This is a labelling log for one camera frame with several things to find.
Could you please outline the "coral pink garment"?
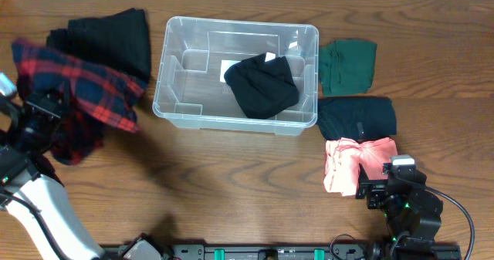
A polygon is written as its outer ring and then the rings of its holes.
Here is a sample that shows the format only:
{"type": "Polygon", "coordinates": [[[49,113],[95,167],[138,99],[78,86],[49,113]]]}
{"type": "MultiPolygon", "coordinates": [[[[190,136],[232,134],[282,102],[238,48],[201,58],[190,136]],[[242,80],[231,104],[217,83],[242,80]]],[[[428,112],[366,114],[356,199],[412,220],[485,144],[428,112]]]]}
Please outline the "coral pink garment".
{"type": "Polygon", "coordinates": [[[396,143],[389,137],[367,141],[341,138],[326,142],[327,160],[323,185],[328,193],[352,196],[357,193],[360,167],[370,180],[386,180],[383,164],[397,156],[396,143]]]}

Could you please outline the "red navy plaid shirt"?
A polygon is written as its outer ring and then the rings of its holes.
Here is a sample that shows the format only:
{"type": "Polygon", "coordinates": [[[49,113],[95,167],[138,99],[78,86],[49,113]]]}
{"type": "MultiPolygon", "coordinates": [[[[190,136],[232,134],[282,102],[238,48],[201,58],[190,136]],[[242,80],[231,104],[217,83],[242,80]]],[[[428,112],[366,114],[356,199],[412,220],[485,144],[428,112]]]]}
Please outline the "red navy plaid shirt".
{"type": "Polygon", "coordinates": [[[58,162],[79,164],[103,146],[106,127],[139,130],[134,105],[145,93],[146,82],[25,39],[12,43],[12,57],[23,100],[50,90],[69,94],[69,115],[52,138],[51,153],[58,162]]]}

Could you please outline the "dark teal garment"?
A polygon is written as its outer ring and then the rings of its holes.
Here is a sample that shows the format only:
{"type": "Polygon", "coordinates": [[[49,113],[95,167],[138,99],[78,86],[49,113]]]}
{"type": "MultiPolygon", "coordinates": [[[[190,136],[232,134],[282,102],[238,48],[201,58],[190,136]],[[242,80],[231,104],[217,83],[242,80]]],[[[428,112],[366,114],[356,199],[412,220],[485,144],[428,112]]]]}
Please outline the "dark teal garment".
{"type": "Polygon", "coordinates": [[[357,142],[397,134],[397,117],[391,99],[349,96],[318,101],[316,125],[326,140],[348,138],[357,142]]]}

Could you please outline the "dark green garment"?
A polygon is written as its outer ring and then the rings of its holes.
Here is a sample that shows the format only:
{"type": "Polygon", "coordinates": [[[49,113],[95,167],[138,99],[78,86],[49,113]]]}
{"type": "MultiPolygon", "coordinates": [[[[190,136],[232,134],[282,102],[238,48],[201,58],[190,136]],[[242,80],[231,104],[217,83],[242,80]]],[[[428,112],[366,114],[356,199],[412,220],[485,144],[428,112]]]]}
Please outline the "dark green garment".
{"type": "Polygon", "coordinates": [[[338,39],[319,49],[319,78],[324,96],[366,93],[374,81],[377,43],[338,39]]]}

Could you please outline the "black garment with white tag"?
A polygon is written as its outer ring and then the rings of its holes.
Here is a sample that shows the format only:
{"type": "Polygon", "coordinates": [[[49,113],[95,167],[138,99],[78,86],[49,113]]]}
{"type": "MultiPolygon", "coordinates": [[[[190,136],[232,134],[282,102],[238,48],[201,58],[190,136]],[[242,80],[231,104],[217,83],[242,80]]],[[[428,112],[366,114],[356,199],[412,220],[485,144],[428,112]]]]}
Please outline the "black garment with white tag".
{"type": "Polygon", "coordinates": [[[299,102],[299,90],[287,58],[266,57],[263,53],[243,59],[225,71],[226,84],[250,119],[269,119],[299,102]]]}

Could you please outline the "clear plastic storage container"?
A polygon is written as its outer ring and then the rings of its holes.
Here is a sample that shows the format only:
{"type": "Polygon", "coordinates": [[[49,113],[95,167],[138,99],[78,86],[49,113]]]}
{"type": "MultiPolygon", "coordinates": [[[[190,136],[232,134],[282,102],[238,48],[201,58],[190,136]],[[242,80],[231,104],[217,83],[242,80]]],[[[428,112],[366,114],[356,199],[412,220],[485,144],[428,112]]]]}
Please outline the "clear plastic storage container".
{"type": "Polygon", "coordinates": [[[319,31],[313,25],[175,16],[166,25],[152,109],[178,128],[298,136],[317,119],[319,31]],[[285,56],[299,102],[249,119],[221,83],[222,60],[285,56]]]}

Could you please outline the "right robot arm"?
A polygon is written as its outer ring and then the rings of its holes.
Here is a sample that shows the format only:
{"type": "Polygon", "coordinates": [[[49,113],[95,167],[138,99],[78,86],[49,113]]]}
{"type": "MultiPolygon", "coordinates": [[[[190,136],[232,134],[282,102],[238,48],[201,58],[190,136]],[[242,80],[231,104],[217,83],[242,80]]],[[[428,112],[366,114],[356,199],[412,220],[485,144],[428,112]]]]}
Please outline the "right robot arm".
{"type": "Polygon", "coordinates": [[[368,209],[384,213],[390,254],[398,249],[428,250],[442,225],[443,202],[425,190],[427,176],[413,164],[387,163],[382,173],[386,179],[371,180],[361,167],[355,198],[366,199],[368,209]]]}

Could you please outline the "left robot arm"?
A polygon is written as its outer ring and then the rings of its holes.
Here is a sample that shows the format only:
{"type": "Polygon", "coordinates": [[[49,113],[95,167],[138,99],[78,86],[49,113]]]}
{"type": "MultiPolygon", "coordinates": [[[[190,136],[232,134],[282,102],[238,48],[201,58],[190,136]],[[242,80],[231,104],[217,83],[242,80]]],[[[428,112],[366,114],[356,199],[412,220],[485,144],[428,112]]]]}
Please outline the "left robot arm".
{"type": "Polygon", "coordinates": [[[1,98],[1,112],[11,119],[1,139],[1,209],[22,224],[44,259],[107,259],[43,156],[69,103],[53,91],[32,93],[22,105],[1,98]]]}

